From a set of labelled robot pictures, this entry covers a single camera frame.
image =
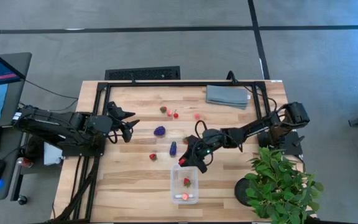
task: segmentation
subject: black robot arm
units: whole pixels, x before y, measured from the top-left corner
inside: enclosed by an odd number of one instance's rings
[[[284,116],[282,120],[280,120],[281,116],[278,115],[281,110],[285,110],[284,114],[281,115]],[[202,138],[193,135],[186,138],[188,148],[179,159],[179,165],[182,167],[196,166],[202,173],[205,173],[209,164],[204,163],[204,158],[209,154],[213,155],[215,150],[221,147],[238,147],[242,152],[242,143],[249,136],[264,132],[266,129],[269,129],[269,145],[276,147],[292,129],[302,128],[309,121],[303,105],[297,102],[285,104],[262,119],[253,121],[241,128],[207,129],[204,121],[198,121],[196,128],[199,123],[203,123],[205,127]]]
[[[122,120],[135,113],[124,112],[114,102],[107,105],[108,115],[84,112],[54,113],[26,105],[13,118],[13,125],[20,131],[33,134],[62,149],[63,156],[100,156],[99,149],[108,134],[122,131],[122,138],[129,142],[132,128],[139,122]]]

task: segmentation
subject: wooden table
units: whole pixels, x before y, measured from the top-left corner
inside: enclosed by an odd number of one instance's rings
[[[282,82],[265,81],[268,96],[278,107],[287,103]],[[92,112],[96,95],[96,81],[83,82],[77,111]],[[170,198],[170,169],[186,151],[182,139],[195,134],[195,113],[201,115],[208,128],[241,127],[257,119],[251,97],[245,110],[205,102],[205,86],[114,87],[110,100],[124,111],[136,112],[131,118],[140,119],[134,128],[131,142],[122,139],[117,144],[106,141],[100,160],[98,181],[94,195],[92,222],[251,222],[261,221],[252,208],[241,205],[234,197],[234,186],[251,172],[249,159],[258,156],[257,137],[238,149],[219,149],[208,171],[198,173],[199,200],[194,205],[177,205]],[[161,106],[176,110],[178,119],[168,117]],[[156,138],[153,131],[165,126],[164,138]],[[177,156],[169,155],[172,141],[177,142]],[[158,159],[151,161],[149,154]],[[55,198],[55,211],[60,214],[70,201],[77,157],[65,160]],[[85,214],[85,203],[81,215]]]

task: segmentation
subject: gray cloth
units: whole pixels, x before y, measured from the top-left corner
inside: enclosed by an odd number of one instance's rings
[[[248,104],[248,91],[245,88],[206,86],[206,102],[245,109]]]

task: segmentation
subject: green plant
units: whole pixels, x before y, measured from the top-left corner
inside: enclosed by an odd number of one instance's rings
[[[303,224],[319,209],[313,199],[323,191],[323,185],[313,180],[314,174],[294,170],[294,164],[281,151],[263,147],[260,157],[250,160],[257,174],[245,176],[249,180],[247,203],[260,218],[270,217],[272,224]]]

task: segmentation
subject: clear plastic container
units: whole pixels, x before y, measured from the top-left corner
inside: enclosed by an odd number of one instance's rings
[[[189,187],[183,181],[188,178]],[[188,200],[182,199],[182,194],[189,195]],[[171,168],[171,199],[176,204],[195,204],[198,201],[198,170],[196,167],[180,167],[178,164]]]

